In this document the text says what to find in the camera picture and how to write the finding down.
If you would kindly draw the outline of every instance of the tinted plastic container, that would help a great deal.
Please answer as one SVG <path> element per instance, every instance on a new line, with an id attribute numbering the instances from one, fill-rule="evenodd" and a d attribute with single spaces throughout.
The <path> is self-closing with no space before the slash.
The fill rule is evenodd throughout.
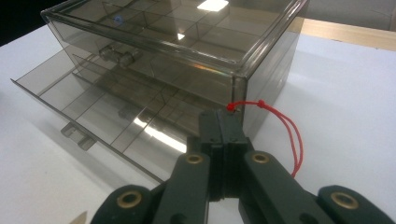
<path id="1" fill-rule="evenodd" d="M 246 99 L 274 102 L 306 6 L 305 0 L 67 1 L 42 12 L 64 50 L 16 84 L 69 119 L 80 138 L 101 141 L 165 180 L 186 137 L 198 134 L 203 110 Z M 265 118 L 249 107 L 236 115 L 250 137 Z M 73 138 L 72 132 L 64 134 Z"/>

